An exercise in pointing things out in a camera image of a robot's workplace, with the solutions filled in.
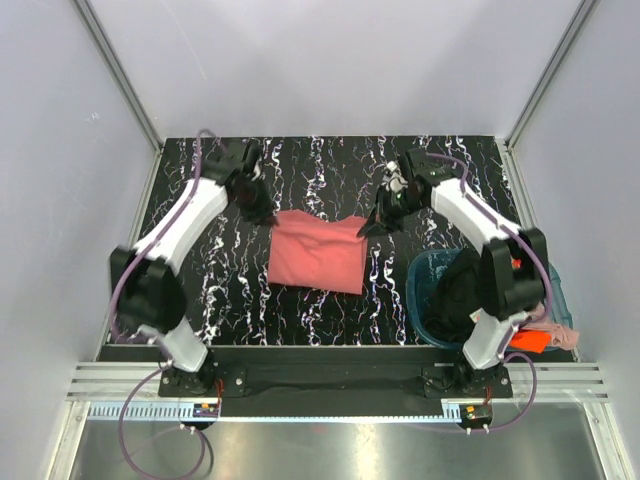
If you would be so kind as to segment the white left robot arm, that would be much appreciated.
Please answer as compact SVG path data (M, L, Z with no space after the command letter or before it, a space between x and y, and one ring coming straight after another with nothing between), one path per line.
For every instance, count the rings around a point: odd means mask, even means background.
M234 203L247 223L274 226L274 203L261 179L262 149L233 141L206 160L196 142L194 176L167 214L133 247L110 255L112 297L109 321L117 338L120 317L158 344L181 373L181 384L196 396L215 386L209 350L186 317L187 299L178 279L181 266L209 224Z

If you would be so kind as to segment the salmon pink t-shirt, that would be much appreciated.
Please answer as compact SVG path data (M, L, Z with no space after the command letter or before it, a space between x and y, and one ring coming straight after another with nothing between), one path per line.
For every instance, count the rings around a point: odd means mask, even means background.
M358 232L366 219L328 222L301 210L281 211L272 229L267 281L361 295L367 241Z

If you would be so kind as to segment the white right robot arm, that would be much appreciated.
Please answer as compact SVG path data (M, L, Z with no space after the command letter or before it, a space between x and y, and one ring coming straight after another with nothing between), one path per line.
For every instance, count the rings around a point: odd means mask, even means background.
M480 256L479 318L462 346L465 365L454 371L454 384L476 396L490 383L488 369L505 358L513 336L538 304L550 307L546 238L491 208L466 180L467 164L455 157L422 149L405 152L387 163L374 206L358 234L384 236L404 227L404 219L430 209L452 223Z

